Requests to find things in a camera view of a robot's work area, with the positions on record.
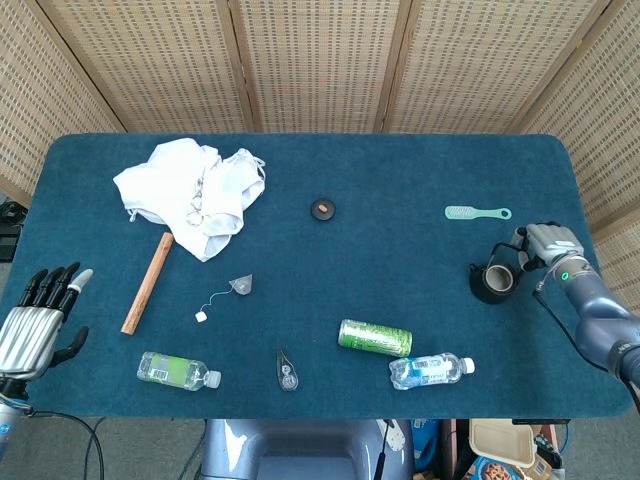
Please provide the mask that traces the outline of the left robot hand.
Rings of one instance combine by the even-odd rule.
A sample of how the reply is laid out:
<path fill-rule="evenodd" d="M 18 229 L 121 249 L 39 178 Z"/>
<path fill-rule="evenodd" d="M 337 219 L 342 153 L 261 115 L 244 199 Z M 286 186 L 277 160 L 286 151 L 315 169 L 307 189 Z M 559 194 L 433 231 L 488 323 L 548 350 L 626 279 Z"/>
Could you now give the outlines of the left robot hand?
<path fill-rule="evenodd" d="M 61 328 L 84 287 L 93 277 L 75 262 L 68 267 L 38 271 L 1 326 L 1 402 L 25 410 L 27 384 L 46 371 L 73 359 L 83 348 L 89 328 L 82 326 L 72 342 L 56 347 Z"/>

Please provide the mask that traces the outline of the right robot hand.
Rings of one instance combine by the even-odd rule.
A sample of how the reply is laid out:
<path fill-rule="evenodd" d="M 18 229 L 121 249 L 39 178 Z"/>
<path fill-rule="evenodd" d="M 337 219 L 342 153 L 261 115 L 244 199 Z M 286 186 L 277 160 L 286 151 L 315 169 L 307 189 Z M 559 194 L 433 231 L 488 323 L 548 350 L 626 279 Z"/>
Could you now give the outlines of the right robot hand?
<path fill-rule="evenodd" d="M 518 227 L 510 244 L 516 247 L 519 266 L 525 272 L 550 267 L 570 254 L 584 254 L 574 233 L 555 222 Z"/>

